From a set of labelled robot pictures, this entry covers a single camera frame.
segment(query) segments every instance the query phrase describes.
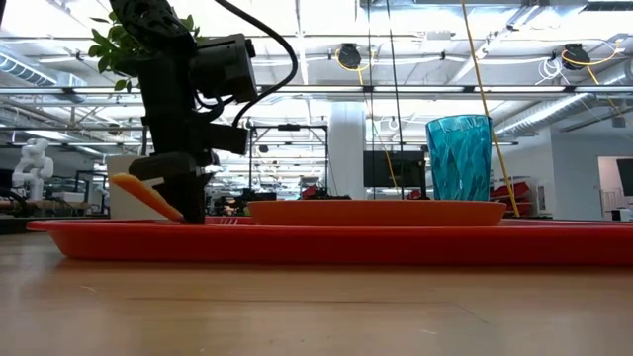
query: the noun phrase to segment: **white robot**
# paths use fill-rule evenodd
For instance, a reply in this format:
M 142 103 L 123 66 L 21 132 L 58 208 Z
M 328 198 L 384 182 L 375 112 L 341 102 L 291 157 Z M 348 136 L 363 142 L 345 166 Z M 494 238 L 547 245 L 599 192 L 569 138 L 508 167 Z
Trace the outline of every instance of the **white robot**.
M 43 138 L 31 138 L 27 145 L 22 147 L 22 158 L 20 163 L 13 170 L 13 186 L 17 193 L 24 196 L 24 185 L 29 183 L 31 194 L 29 200 L 38 201 L 42 199 L 44 192 L 44 179 L 52 177 L 54 163 L 50 157 L 46 157 L 45 150 L 48 148 L 48 141 Z

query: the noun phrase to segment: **orange tray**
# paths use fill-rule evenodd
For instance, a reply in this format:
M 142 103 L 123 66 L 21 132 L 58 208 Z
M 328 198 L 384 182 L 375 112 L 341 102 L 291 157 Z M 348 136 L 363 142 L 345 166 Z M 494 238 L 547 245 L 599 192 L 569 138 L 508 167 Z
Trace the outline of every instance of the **orange tray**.
M 250 202 L 262 225 L 495 226 L 506 204 L 467 201 L 303 200 Z
M 207 223 L 59 221 L 31 222 L 29 228 L 47 231 L 66 256 L 89 260 L 633 265 L 631 223 L 331 227 L 259 226 L 249 218 Z

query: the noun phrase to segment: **yellow cable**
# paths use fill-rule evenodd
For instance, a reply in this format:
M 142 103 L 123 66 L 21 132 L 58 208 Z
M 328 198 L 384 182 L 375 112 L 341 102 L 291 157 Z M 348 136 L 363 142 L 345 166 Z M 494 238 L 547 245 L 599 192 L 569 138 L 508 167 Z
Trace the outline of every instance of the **yellow cable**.
M 394 188 L 398 189 L 398 183 L 396 182 L 396 175 L 394 174 L 394 168 L 392 166 L 392 159 L 389 156 L 389 153 L 387 152 L 387 148 L 385 147 L 385 144 L 380 139 L 380 135 L 378 134 L 378 131 L 376 131 L 376 123 L 374 123 L 374 118 L 372 118 L 372 134 L 376 135 L 376 137 L 378 138 L 378 142 L 380 143 L 380 146 L 382 146 L 383 150 L 385 151 L 385 156 L 387 157 L 387 164 L 389 165 L 389 173 L 392 175 L 392 181 L 394 182 Z
M 479 70 L 479 63 L 477 62 L 477 56 L 475 55 L 475 44 L 473 44 L 473 35 L 471 34 L 471 28 L 468 24 L 468 12 L 466 11 L 466 0 L 460 0 L 462 3 L 462 12 L 464 13 L 464 24 L 466 25 L 466 32 L 468 33 L 468 42 L 471 46 L 471 56 L 473 57 L 473 63 L 475 64 L 475 73 L 477 74 L 477 83 L 479 84 L 479 92 L 482 95 L 482 102 L 484 103 L 484 112 L 487 117 L 490 117 L 490 112 L 488 110 L 488 104 L 486 103 L 486 93 L 484 91 L 484 84 L 482 83 L 482 73 Z M 498 145 L 497 134 L 494 130 L 492 130 L 493 142 L 495 143 L 495 148 L 497 149 L 498 161 L 501 164 L 501 170 L 503 171 L 503 180 L 505 181 L 505 186 L 507 187 L 507 192 L 510 195 L 510 200 L 512 201 L 512 208 L 514 209 L 514 215 L 518 218 L 520 217 L 520 213 L 518 212 L 518 206 L 516 205 L 516 198 L 514 197 L 514 190 L 512 189 L 512 185 L 510 184 L 510 180 L 507 176 L 507 171 L 505 170 L 505 163 L 503 162 L 503 156 L 501 155 L 501 148 Z
M 595 76 L 595 73 L 593 73 L 593 70 L 591 69 L 590 66 L 587 66 L 587 71 L 589 72 L 589 75 L 591 76 L 591 79 L 593 79 L 593 82 L 595 83 L 595 85 L 600 85 L 600 82 L 597 80 L 597 77 Z M 626 118 L 624 117 L 624 114 L 622 114 L 622 112 L 620 111 L 620 109 L 615 105 L 615 103 L 613 102 L 613 100 L 611 100 L 611 98 L 606 98 L 606 100 L 609 101 L 609 103 L 611 104 L 611 107 L 613 107 L 613 109 L 617 112 L 617 115 L 619 115 L 622 119 L 624 119 L 625 121 Z
M 371 59 L 369 60 L 369 64 L 365 65 L 362 68 L 358 68 L 358 69 L 350 69 L 347 68 L 346 66 L 344 66 L 339 60 L 338 60 L 338 54 L 340 53 L 340 49 L 337 49 L 336 52 L 334 53 L 334 57 L 336 57 L 336 62 L 338 63 L 338 65 L 348 71 L 355 71 L 358 73 L 358 81 L 360 82 L 360 85 L 363 85 L 363 74 L 362 71 L 369 68 L 369 65 L 371 64 Z M 394 182 L 394 188 L 398 189 L 398 183 L 396 182 L 396 175 L 394 174 L 394 167 L 392 166 L 392 158 L 389 156 L 389 152 L 387 151 L 387 148 L 385 147 L 385 144 L 383 143 L 383 141 L 380 139 L 380 136 L 378 135 L 378 132 L 376 131 L 376 124 L 374 123 L 374 118 L 372 118 L 372 134 L 374 134 L 377 138 L 378 141 L 380 142 L 380 146 L 383 147 L 383 150 L 385 151 L 385 156 L 387 157 L 387 164 L 389 165 L 389 173 L 392 176 L 392 181 Z
M 575 60 L 571 60 L 567 57 L 565 57 L 565 53 L 567 53 L 567 50 L 563 50 L 563 53 L 561 54 L 561 57 L 563 57 L 563 59 L 571 64 L 575 64 L 575 65 L 583 65 L 586 67 L 590 67 L 592 65 L 599 65 L 599 64 L 603 64 L 603 63 L 607 63 L 608 61 L 610 61 L 611 59 L 613 59 L 613 57 L 615 57 L 615 55 L 617 54 L 617 49 L 620 48 L 620 41 L 615 43 L 615 49 L 613 50 L 613 53 L 608 57 L 605 58 L 603 60 L 599 60 L 599 61 L 595 61 L 595 62 L 578 62 Z

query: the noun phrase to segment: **green plant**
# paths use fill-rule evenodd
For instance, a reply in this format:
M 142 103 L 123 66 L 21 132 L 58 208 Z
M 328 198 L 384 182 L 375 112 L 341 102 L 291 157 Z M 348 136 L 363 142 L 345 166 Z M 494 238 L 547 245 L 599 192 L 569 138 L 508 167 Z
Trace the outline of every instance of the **green plant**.
M 96 44 L 88 49 L 88 55 L 93 58 L 100 58 L 97 63 L 99 73 L 108 71 L 125 77 L 115 83 L 116 91 L 127 89 L 128 92 L 131 92 L 133 88 L 132 78 L 136 78 L 137 73 L 133 68 L 127 67 L 126 63 L 134 58 L 151 55 L 153 54 L 152 51 L 143 47 L 134 37 L 128 34 L 114 12 L 110 13 L 107 20 L 90 19 L 98 23 L 112 25 L 112 27 L 106 36 L 92 29 L 92 41 Z M 199 42 L 204 39 L 199 37 L 200 27 L 195 25 L 191 15 L 186 19 L 180 19 L 180 21 L 192 33 L 196 41 Z

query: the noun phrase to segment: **wooden table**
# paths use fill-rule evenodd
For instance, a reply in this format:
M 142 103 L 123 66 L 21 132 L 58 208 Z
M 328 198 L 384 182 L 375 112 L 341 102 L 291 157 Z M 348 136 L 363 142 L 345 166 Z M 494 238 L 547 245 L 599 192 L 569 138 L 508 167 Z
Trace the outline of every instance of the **wooden table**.
M 633 355 L 633 270 L 70 261 L 0 236 L 0 355 Z

